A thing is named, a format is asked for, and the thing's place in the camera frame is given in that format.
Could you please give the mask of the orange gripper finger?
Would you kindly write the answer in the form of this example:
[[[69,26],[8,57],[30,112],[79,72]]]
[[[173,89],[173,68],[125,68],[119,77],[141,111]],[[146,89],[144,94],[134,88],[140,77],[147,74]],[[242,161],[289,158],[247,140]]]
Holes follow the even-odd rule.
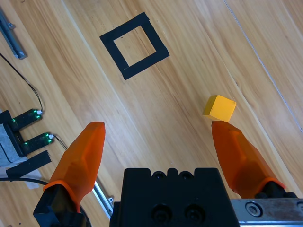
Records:
[[[34,217],[41,227],[89,227],[80,209],[93,190],[105,143],[104,122],[91,122],[64,152],[43,194]]]
[[[295,198],[286,192],[260,152],[238,128],[213,121],[212,136],[218,161],[228,186],[243,199]]]

